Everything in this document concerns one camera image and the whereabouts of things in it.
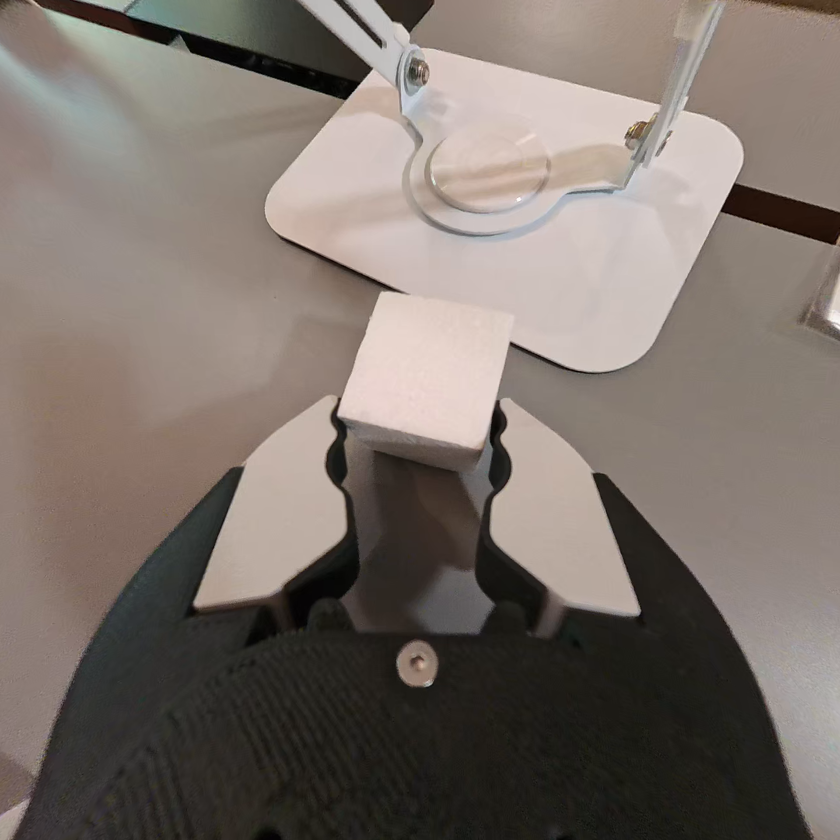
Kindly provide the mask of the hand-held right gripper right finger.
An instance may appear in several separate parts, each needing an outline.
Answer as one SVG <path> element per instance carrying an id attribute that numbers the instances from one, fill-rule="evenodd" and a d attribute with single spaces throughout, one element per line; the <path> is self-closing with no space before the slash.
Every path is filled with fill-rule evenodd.
<path id="1" fill-rule="evenodd" d="M 476 581 L 548 638 L 570 611 L 634 620 L 642 610 L 595 474 L 560 435 L 510 398 L 490 426 L 490 494 Z"/>

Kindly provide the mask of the laminated printed sheet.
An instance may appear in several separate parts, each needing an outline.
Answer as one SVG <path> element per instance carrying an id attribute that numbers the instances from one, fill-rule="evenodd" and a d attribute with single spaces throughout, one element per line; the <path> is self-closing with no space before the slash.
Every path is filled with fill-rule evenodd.
<path id="1" fill-rule="evenodd" d="M 821 267 L 816 288 L 797 319 L 799 325 L 839 343 L 839 246 Z"/>

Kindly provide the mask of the white tablet stand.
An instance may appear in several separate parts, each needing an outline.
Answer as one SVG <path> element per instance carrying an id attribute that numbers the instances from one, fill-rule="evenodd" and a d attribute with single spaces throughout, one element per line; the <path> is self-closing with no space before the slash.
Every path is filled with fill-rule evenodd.
<path id="1" fill-rule="evenodd" d="M 584 373 L 657 339 L 742 168 L 688 112 L 725 2 L 683 2 L 659 104 L 421 49 L 377 2 L 301 2 L 371 69 L 271 187 L 281 238 L 385 287 L 509 312 Z"/>

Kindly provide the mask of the white foam cube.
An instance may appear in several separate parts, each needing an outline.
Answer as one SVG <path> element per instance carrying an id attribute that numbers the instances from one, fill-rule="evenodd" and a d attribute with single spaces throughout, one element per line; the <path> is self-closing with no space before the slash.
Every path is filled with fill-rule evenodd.
<path id="1" fill-rule="evenodd" d="M 376 452 L 471 471 L 486 446 L 514 321 L 504 311 L 383 291 L 338 418 Z"/>

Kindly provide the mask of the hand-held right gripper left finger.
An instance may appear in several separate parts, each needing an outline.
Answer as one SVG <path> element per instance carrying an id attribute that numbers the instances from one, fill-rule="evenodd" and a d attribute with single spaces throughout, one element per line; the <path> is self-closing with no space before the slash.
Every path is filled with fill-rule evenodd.
<path id="1" fill-rule="evenodd" d="M 304 627 L 322 599 L 356 581 L 360 547 L 343 483 L 347 430 L 326 395 L 247 457 L 192 607 L 202 614 L 265 607 L 283 629 Z"/>

